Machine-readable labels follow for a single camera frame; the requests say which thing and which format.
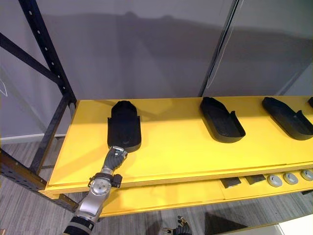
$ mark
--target round metal disc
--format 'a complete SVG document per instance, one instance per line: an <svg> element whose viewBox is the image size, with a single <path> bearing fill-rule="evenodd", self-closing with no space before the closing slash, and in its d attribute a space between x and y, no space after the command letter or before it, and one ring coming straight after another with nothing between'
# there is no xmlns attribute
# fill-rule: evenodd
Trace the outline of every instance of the round metal disc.
<svg viewBox="0 0 313 235"><path fill-rule="evenodd" d="M269 175L268 183L273 187L280 187L281 185L283 185L282 180L276 175Z"/></svg>
<svg viewBox="0 0 313 235"><path fill-rule="evenodd" d="M285 173L284 180L290 185L295 185L298 183L298 178L292 173Z"/></svg>
<svg viewBox="0 0 313 235"><path fill-rule="evenodd" d="M312 181L313 180L313 172L310 170L302 170L301 171L301 176L308 181Z"/></svg>

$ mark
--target yellow shelf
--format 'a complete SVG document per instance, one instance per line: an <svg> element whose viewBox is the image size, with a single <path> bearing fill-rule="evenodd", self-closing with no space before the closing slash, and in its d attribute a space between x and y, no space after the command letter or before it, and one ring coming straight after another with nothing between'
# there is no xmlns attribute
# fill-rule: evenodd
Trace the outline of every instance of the yellow shelf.
<svg viewBox="0 0 313 235"><path fill-rule="evenodd" d="M200 206L313 189L313 181L304 180L299 171L294 171L293 174L299 180L296 185L287 184L283 174L277 173L276 175L283 181L283 185L278 188L272 187L266 180L249 185L245 177L240 177L241 184L232 188L224 188L220 180L207 180L115 189L106 201L101 217Z"/></svg>
<svg viewBox="0 0 313 235"><path fill-rule="evenodd" d="M313 122L309 97L277 99ZM130 100L141 118L142 144L115 172L122 187L180 183L313 167L313 139L290 138L263 109L261 96L217 97L236 115L246 136L220 143L209 135L201 98ZM117 100L79 101L45 194L88 190L106 153L107 118Z"/></svg>

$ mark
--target gray panel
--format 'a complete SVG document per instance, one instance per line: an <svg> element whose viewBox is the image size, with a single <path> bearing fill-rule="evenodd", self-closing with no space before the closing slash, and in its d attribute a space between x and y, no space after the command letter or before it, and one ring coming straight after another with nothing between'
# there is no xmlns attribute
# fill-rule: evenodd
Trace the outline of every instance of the gray panel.
<svg viewBox="0 0 313 235"><path fill-rule="evenodd" d="M9 91L8 97L1 94L0 127L1 138L42 133Z"/></svg>
<svg viewBox="0 0 313 235"><path fill-rule="evenodd" d="M197 96L232 1L38 0L78 99ZM0 31L46 65L18 1L0 3ZM0 49L1 66L48 126L55 84ZM59 134L69 124L69 114ZM18 133L8 119L7 134Z"/></svg>
<svg viewBox="0 0 313 235"><path fill-rule="evenodd" d="M312 62L313 1L241 2L205 96L280 94Z"/></svg>

